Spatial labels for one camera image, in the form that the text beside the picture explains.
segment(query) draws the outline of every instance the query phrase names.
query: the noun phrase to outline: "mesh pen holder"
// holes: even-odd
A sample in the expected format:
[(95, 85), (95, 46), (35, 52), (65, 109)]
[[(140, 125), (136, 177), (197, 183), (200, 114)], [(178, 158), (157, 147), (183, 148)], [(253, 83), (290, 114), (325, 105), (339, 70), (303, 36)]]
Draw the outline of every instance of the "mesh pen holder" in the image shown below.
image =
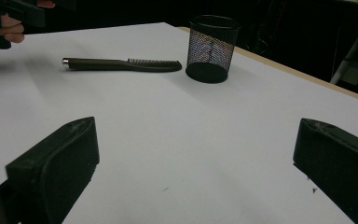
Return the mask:
[(195, 17), (190, 24), (187, 75), (205, 83), (226, 81), (240, 24), (215, 15)]

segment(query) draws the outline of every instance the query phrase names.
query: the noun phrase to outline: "brush handle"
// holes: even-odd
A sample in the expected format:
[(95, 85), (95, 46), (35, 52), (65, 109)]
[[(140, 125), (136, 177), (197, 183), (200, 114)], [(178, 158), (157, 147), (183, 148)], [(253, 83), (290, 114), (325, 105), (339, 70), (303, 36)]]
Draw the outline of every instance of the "brush handle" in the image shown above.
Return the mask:
[(71, 70), (131, 70), (130, 63), (121, 60), (63, 58), (62, 65)]

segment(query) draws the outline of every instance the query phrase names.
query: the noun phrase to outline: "white tabletop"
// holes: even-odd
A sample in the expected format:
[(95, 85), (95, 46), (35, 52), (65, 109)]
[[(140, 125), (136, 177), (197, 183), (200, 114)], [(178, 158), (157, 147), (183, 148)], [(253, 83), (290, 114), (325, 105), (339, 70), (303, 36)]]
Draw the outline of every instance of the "white tabletop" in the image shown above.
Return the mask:
[[(0, 50), (0, 184), (21, 153), (93, 116), (101, 162), (64, 223), (352, 223), (293, 153), (301, 118), (358, 136), (358, 99), (239, 53), (226, 82), (197, 82), (188, 37), (153, 23), (28, 35)], [(63, 57), (184, 68), (68, 72)]]

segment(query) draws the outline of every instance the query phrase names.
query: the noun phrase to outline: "black hairbrush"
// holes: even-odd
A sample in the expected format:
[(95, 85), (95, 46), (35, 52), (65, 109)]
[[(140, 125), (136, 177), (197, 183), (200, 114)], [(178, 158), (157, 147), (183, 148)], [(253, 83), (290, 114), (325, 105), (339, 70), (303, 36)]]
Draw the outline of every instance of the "black hairbrush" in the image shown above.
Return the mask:
[(79, 59), (63, 58), (62, 65), (69, 70), (89, 70), (89, 71), (122, 71), (131, 70), (136, 72), (175, 72), (182, 69), (178, 61), (156, 61), (128, 59), (126, 62), (121, 60), (106, 59)]

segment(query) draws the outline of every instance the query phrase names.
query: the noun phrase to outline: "cup base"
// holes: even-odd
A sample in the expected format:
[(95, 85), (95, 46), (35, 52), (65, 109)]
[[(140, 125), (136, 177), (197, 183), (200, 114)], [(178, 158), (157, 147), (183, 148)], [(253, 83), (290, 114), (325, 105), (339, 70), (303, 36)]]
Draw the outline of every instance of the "cup base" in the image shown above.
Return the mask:
[(204, 83), (221, 83), (228, 78), (226, 69), (214, 63), (192, 63), (186, 68), (186, 73)]

